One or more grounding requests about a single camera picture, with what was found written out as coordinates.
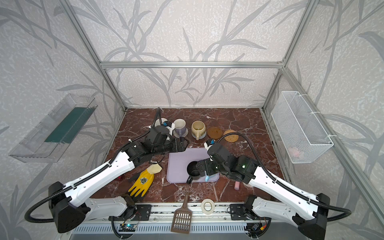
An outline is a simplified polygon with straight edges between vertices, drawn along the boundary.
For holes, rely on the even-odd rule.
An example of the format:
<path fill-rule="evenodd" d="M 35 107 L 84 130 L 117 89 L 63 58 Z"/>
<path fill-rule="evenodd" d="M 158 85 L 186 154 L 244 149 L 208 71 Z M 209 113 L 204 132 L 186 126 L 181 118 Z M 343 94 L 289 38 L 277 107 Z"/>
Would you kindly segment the brown wooden coaster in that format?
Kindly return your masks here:
<path fill-rule="evenodd" d="M 218 127 L 210 127 L 207 130 L 207 134 L 208 134 L 209 138 L 214 139 L 214 140 L 218 140 L 223 136 L 223 131 Z"/>

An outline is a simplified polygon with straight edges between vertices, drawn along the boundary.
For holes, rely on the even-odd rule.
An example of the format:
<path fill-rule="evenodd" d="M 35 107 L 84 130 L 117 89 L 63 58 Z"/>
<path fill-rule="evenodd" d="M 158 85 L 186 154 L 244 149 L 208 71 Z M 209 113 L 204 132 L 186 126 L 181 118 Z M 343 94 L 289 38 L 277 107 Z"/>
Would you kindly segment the white speckled mug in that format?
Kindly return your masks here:
<path fill-rule="evenodd" d="M 157 120 L 155 121 L 155 127 L 156 127 L 156 126 L 160 126 L 162 123 L 164 123 L 164 122 L 166 122 L 166 121 L 167 121 L 166 118 L 161 118 L 161 120 L 157 119 Z"/>

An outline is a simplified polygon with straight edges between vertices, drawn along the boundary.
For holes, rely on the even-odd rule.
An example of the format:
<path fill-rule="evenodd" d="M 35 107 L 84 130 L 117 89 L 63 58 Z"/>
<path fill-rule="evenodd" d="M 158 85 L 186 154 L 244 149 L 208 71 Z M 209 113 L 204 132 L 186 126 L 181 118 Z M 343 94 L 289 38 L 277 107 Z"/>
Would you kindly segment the lilac mug white inside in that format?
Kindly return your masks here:
<path fill-rule="evenodd" d="M 184 129 L 187 128 L 186 121 L 183 119 L 177 119 L 174 121 L 175 129 Z"/>

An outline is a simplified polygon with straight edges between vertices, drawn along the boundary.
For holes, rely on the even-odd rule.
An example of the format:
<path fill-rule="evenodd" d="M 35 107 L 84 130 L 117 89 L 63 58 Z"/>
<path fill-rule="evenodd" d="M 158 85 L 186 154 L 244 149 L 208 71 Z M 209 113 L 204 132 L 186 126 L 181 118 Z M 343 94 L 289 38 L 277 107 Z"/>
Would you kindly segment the rattan wicker coaster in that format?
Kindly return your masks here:
<path fill-rule="evenodd" d="M 239 139 L 239 136 L 234 134 L 235 132 L 234 130 L 226 130 L 224 132 L 225 140 L 229 143 L 235 143 Z"/>

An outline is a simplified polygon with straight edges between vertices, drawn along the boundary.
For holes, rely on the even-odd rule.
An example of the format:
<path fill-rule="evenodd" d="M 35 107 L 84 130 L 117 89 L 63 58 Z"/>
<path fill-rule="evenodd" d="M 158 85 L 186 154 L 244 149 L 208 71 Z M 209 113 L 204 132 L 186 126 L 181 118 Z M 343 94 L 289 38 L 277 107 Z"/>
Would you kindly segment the black mug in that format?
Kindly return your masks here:
<path fill-rule="evenodd" d="M 197 168 L 197 161 L 190 162 L 187 166 L 188 179 L 187 184 L 191 184 L 193 181 L 199 180 L 201 178 L 200 172 Z"/>

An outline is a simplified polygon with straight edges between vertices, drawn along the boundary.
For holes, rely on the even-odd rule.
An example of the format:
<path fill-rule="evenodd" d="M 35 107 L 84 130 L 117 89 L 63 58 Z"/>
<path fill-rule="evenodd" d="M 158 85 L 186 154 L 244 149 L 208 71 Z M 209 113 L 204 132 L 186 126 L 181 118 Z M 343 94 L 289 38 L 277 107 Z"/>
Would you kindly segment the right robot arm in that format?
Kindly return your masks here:
<path fill-rule="evenodd" d="M 344 219 L 352 214 L 349 209 L 331 206 L 327 195 L 305 192 L 272 174 L 262 163 L 249 138 L 241 133 L 234 134 L 246 140 L 254 157 L 236 157 L 220 140 L 208 139 L 204 147 L 209 158 L 200 161 L 202 167 L 199 170 L 207 176 L 220 173 L 228 179 L 260 189 L 276 199 L 268 201 L 250 196 L 244 204 L 247 212 L 260 218 L 288 223 L 311 240 L 325 239 L 329 222 Z"/>

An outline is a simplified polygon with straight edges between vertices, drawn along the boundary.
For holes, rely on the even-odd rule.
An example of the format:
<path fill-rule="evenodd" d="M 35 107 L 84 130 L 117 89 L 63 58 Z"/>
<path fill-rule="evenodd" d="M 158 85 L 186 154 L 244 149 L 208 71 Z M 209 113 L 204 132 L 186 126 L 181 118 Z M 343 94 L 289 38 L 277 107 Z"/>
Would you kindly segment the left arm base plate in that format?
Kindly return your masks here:
<path fill-rule="evenodd" d="M 120 216 L 120 221 L 148 221 L 151 209 L 152 205 L 150 204 L 128 206 Z"/>

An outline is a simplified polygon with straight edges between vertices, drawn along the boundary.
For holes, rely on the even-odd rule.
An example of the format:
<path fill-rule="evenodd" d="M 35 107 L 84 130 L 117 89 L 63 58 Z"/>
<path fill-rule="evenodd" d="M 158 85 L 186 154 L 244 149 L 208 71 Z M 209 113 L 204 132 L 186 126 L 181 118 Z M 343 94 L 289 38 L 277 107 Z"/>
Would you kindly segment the beige ceramic mug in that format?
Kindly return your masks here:
<path fill-rule="evenodd" d="M 197 138 L 199 138 L 199 136 L 201 136 L 203 133 L 207 132 L 206 125 L 202 121 L 194 121 L 192 123 L 191 130 Z"/>

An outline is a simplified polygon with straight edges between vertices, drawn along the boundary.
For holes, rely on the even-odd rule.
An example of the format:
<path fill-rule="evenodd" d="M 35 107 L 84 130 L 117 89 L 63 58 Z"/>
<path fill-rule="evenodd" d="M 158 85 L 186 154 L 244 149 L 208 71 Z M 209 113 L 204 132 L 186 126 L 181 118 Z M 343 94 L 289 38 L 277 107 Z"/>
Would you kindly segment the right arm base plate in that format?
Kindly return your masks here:
<path fill-rule="evenodd" d="M 252 210 L 246 208 L 244 204 L 230 204 L 227 208 L 227 213 L 231 215 L 233 221 L 245 221 L 245 220 L 261 220 L 270 221 L 271 218 L 259 217 Z"/>

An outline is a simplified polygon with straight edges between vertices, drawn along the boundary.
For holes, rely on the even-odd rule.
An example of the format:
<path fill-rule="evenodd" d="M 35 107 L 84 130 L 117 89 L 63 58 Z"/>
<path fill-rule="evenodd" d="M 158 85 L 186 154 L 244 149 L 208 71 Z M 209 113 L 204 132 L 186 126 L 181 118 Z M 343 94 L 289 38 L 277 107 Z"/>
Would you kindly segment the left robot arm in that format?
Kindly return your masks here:
<path fill-rule="evenodd" d="M 110 160 L 89 173 L 66 184 L 50 185 L 48 197 L 31 206 L 24 219 L 36 224 L 54 223 L 58 233 L 66 233 L 91 218 L 124 216 L 129 207 L 125 197 L 105 199 L 94 205 L 92 195 L 154 156 L 184 152 L 190 141 L 174 137 L 175 129 L 175 123 L 170 121 L 152 124 L 147 132 L 121 146 Z"/>

